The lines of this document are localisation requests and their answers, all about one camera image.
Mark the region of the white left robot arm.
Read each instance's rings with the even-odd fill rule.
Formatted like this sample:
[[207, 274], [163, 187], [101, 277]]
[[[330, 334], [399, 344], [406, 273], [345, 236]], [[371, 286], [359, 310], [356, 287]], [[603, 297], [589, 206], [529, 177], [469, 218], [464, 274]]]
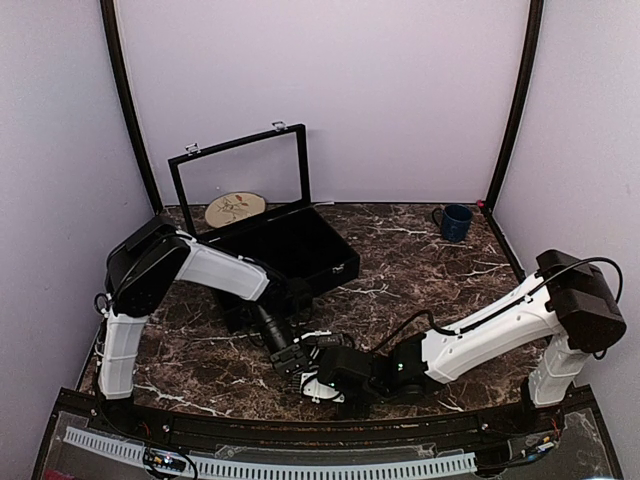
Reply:
[[103, 421], [120, 436], [141, 427], [140, 412], [124, 399], [133, 393], [144, 327], [177, 282], [243, 301], [279, 375], [293, 376], [312, 365], [308, 348], [284, 318], [290, 281], [259, 260], [217, 249], [155, 217], [110, 252], [106, 268], [105, 289], [94, 298], [103, 318], [96, 389], [108, 400]]

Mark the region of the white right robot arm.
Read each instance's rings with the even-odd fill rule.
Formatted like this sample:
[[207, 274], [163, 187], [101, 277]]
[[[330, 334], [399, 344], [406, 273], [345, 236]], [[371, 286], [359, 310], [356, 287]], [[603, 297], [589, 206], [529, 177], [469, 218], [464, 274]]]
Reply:
[[534, 432], [549, 407], [564, 400], [588, 358], [608, 350], [627, 330], [621, 294], [611, 291], [597, 266], [600, 258], [547, 250], [536, 261], [537, 270], [509, 294], [446, 327], [432, 323], [387, 355], [327, 348], [317, 372], [304, 375], [301, 393], [316, 402], [421, 400], [479, 365], [547, 337], [550, 343], [524, 383], [527, 398], [510, 413], [517, 432]]

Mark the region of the round beige decorated plate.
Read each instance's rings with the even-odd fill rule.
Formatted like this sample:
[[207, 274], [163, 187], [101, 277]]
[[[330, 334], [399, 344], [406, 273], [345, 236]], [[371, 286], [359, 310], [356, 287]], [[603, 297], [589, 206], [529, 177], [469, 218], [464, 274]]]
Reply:
[[266, 211], [263, 197], [251, 192], [234, 192], [214, 199], [206, 208], [204, 218], [212, 228], [222, 228]]

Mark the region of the black glass-lid display case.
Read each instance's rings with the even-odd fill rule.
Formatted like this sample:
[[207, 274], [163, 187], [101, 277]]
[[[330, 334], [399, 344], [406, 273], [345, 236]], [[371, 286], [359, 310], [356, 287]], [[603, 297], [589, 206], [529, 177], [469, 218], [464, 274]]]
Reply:
[[[360, 256], [313, 206], [303, 124], [272, 129], [169, 159], [186, 230], [213, 246], [266, 263], [293, 280], [285, 310], [309, 306], [314, 297], [360, 274]], [[234, 192], [263, 197], [266, 211], [222, 228], [204, 218], [216, 198]]]

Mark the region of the dark blue mug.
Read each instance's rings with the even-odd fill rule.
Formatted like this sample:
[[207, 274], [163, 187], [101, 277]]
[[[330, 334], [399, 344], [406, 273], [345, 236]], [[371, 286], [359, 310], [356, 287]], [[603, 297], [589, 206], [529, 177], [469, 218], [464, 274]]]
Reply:
[[431, 219], [444, 240], [460, 243], [468, 234], [473, 212], [464, 205], [451, 204], [444, 208], [435, 208], [431, 213]]

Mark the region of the black curved front rail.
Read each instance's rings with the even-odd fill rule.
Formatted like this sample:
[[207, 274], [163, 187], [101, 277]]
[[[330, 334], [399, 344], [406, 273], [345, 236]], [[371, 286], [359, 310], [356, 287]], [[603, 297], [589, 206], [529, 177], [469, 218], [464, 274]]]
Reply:
[[280, 422], [216, 418], [134, 405], [165, 446], [207, 450], [223, 444], [253, 447], [347, 448], [434, 443], [438, 447], [484, 447], [509, 433], [551, 428], [549, 419], [528, 425], [520, 403], [483, 410], [389, 420]]

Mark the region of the left black frame post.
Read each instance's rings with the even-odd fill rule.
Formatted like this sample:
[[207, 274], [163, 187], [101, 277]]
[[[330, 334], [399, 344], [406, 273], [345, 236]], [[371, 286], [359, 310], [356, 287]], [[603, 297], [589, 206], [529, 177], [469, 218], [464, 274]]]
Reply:
[[159, 214], [163, 210], [163, 203], [155, 176], [152, 172], [136, 107], [134, 105], [118, 28], [116, 2], [112, 0], [100, 0], [99, 5], [112, 74], [136, 165], [151, 209], [154, 214]]

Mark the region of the black frame post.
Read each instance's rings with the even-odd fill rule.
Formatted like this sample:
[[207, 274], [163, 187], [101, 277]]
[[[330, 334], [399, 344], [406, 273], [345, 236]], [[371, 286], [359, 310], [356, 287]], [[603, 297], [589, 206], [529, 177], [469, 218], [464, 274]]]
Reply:
[[489, 214], [492, 214], [497, 206], [521, 125], [535, 63], [543, 11], [543, 0], [531, 0], [529, 2], [522, 55], [513, 98], [496, 165], [484, 200], [485, 209]]
[[112, 0], [100, 0], [99, 5], [112, 74], [136, 165], [151, 209], [154, 214], [159, 214], [163, 210], [163, 203], [155, 176], [152, 172], [136, 107], [134, 105], [118, 28], [116, 2]]

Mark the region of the right black frame post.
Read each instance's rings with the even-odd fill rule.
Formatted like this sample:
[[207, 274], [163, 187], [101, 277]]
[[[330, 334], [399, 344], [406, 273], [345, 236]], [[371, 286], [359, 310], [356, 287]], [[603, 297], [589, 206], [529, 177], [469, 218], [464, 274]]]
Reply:
[[513, 98], [496, 165], [484, 200], [485, 209], [489, 214], [492, 214], [497, 206], [521, 125], [535, 63], [543, 11], [543, 0], [531, 0], [529, 2], [522, 55]]

